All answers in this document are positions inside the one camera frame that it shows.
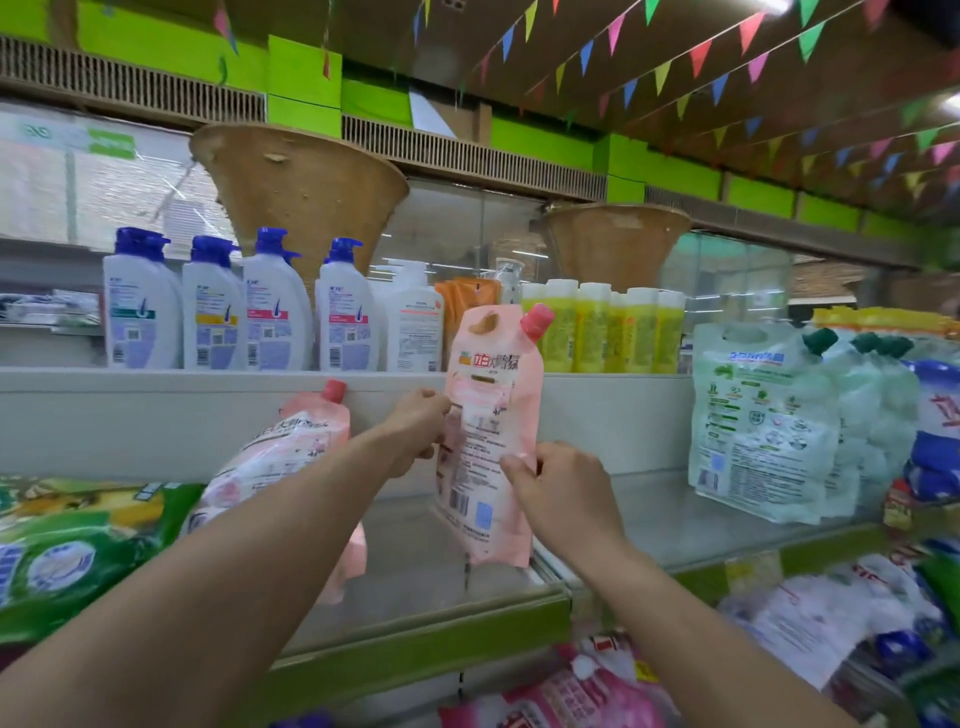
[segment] air vent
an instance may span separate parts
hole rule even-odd
[[[607,178],[460,139],[344,114],[344,139],[401,166],[464,182],[569,200],[607,199]]]
[[[0,36],[0,88],[189,126],[266,121],[259,93],[8,36]]]
[[[676,207],[693,218],[695,227],[809,255],[902,268],[921,268],[920,246],[898,240],[864,237],[821,228],[774,215],[647,185],[646,202]]]

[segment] pink detergent pouch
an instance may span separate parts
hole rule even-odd
[[[350,436],[350,411],[341,404],[346,390],[343,381],[329,379],[322,392],[301,392],[286,401],[280,421],[253,438],[213,476],[181,536],[345,443]],[[344,582],[366,570],[367,541],[358,524],[317,603],[340,602]]]
[[[569,667],[539,685],[438,711],[443,728],[672,728],[678,717],[633,674],[621,677],[571,648]],[[633,666],[629,647],[618,658]]]
[[[478,306],[464,313],[453,340],[446,373],[453,407],[437,461],[436,509],[472,564],[530,562],[530,525],[499,461],[516,455],[537,469],[537,342],[553,317],[542,303],[526,314],[518,305]]]

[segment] hand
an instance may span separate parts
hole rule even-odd
[[[540,476],[512,455],[500,467],[547,548],[582,573],[599,546],[626,545],[610,476],[596,455],[567,443],[539,443],[537,460]]]
[[[449,411],[450,398],[432,389],[417,389],[396,401],[394,411],[379,426],[395,446],[390,477],[406,475],[418,458],[433,457],[433,445],[440,442]]]

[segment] ceiling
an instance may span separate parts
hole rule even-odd
[[[882,0],[794,0],[783,15],[768,12],[746,52],[739,24],[778,0],[538,0],[532,10],[531,1],[465,0],[462,10],[450,7],[461,0],[228,0],[227,7],[239,36],[320,45],[326,34],[331,50],[354,61],[642,139],[669,155],[900,216],[960,223],[960,194],[949,194],[952,182],[953,192],[960,186],[960,144],[939,147],[936,159],[926,148],[960,142],[960,125],[941,129],[960,114],[940,106],[960,91],[960,55],[892,12],[871,29],[867,11]],[[216,8],[215,0],[144,4],[206,24]],[[813,9],[806,25],[801,6]],[[613,53],[612,24],[619,25]],[[709,39],[694,78],[690,51]],[[767,52],[754,82],[750,61]]]

